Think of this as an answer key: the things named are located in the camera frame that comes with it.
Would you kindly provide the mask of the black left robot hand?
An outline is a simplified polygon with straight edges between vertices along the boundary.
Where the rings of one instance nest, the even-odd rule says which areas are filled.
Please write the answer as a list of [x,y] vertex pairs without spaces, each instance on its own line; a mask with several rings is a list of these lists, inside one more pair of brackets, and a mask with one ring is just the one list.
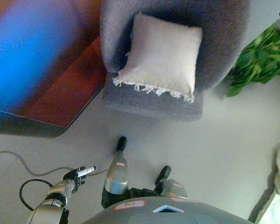
[[86,168],[85,166],[79,167],[77,169],[71,170],[63,176],[63,180],[72,180],[74,186],[71,193],[75,193],[78,190],[78,187],[85,183],[84,179],[88,174],[96,170],[96,166]]

